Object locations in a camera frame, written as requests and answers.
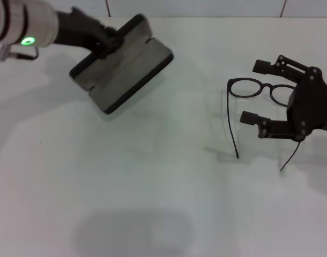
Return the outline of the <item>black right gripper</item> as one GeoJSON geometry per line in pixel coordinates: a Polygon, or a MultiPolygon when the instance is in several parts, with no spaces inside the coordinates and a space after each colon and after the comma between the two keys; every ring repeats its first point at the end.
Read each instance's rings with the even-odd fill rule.
{"type": "Polygon", "coordinates": [[[313,130],[327,131],[327,84],[319,68],[279,55],[273,64],[258,59],[252,71],[297,83],[289,98],[287,120],[271,120],[242,112],[240,122],[257,125],[259,138],[303,141],[313,130]]]}

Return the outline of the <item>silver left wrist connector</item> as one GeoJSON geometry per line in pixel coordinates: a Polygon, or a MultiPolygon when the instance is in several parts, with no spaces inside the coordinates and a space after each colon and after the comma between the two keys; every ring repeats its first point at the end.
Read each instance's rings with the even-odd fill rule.
{"type": "Polygon", "coordinates": [[[12,45],[3,44],[0,48],[0,62],[6,61],[8,58],[12,57],[11,53],[12,45]]]}

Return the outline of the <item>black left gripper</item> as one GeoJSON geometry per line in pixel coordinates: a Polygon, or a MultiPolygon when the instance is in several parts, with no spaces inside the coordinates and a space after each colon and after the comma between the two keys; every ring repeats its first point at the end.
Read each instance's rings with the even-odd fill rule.
{"type": "Polygon", "coordinates": [[[124,38],[116,36],[115,29],[106,27],[76,7],[69,13],[58,11],[57,17],[56,44],[85,48],[94,51],[97,58],[106,58],[124,43],[124,38]]]}

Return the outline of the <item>black glasses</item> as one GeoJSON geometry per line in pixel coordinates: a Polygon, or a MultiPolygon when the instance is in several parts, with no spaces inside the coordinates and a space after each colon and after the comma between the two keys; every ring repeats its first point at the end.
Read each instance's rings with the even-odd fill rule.
{"type": "Polygon", "coordinates": [[[235,151],[235,156],[239,159],[239,151],[236,145],[236,141],[234,138],[231,119],[230,119],[230,108],[229,108],[229,96],[236,97],[238,99],[249,99],[252,97],[259,96],[262,91],[268,88],[269,89],[269,97],[270,99],[277,105],[281,107],[287,107],[287,100],[281,101],[278,98],[278,92],[280,90],[292,93],[294,90],[294,86],[286,85],[286,84],[270,84],[270,83],[263,83],[254,78],[233,78],[228,80],[227,82],[227,89],[226,89],[226,110],[227,110],[227,121],[228,121],[228,128],[231,134],[233,147],[235,151]]]}

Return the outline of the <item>black glasses case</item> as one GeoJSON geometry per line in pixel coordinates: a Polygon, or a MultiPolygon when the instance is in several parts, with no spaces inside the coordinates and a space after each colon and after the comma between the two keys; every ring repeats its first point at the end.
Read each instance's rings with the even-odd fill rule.
{"type": "Polygon", "coordinates": [[[105,59],[89,54],[70,71],[72,80],[106,114],[114,112],[174,59],[173,52],[153,37],[142,14],[123,25],[117,36],[124,42],[114,53],[105,59]]]}

